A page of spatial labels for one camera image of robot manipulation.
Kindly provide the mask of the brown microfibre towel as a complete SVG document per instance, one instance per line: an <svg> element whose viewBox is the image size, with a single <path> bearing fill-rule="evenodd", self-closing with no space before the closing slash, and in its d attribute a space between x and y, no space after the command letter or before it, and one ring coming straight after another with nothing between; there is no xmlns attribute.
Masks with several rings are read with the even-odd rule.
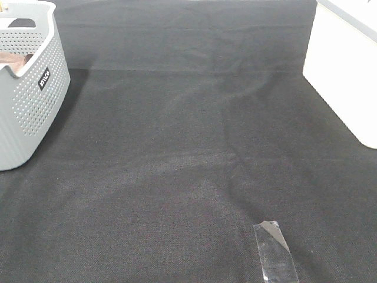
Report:
<svg viewBox="0 0 377 283"><path fill-rule="evenodd" d="M33 54L14 54L1 51L1 77L22 77Z"/></svg>

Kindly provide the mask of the clear adhesive tape strip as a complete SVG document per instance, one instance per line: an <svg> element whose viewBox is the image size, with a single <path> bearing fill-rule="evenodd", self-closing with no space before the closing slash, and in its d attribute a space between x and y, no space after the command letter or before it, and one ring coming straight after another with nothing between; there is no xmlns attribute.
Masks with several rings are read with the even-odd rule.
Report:
<svg viewBox="0 0 377 283"><path fill-rule="evenodd" d="M276 221L253 225L257 249L266 283L299 283L292 254Z"/></svg>

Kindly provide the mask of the white plastic storage box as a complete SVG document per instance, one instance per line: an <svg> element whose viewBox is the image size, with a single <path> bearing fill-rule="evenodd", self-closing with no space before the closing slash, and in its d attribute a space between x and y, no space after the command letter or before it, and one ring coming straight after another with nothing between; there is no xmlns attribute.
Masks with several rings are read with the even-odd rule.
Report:
<svg viewBox="0 0 377 283"><path fill-rule="evenodd" d="M303 76L350 132L376 148L376 1L318 1Z"/></svg>

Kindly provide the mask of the grey perforated plastic basket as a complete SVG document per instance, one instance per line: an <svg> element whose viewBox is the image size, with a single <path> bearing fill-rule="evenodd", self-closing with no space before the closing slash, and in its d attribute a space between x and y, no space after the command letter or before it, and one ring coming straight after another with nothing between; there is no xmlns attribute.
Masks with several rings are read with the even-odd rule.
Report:
<svg viewBox="0 0 377 283"><path fill-rule="evenodd" d="M27 162L46 135L71 78L48 1L1 1L1 51L33 54L22 77L1 77L1 170Z"/></svg>

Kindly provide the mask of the black fabric table cover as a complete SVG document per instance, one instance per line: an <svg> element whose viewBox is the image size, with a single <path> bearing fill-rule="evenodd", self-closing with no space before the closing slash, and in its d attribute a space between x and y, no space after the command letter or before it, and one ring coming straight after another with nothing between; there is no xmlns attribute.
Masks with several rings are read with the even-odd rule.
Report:
<svg viewBox="0 0 377 283"><path fill-rule="evenodd" d="M302 75L315 1L57 1L71 75L1 173L2 282L376 281L376 151Z"/></svg>

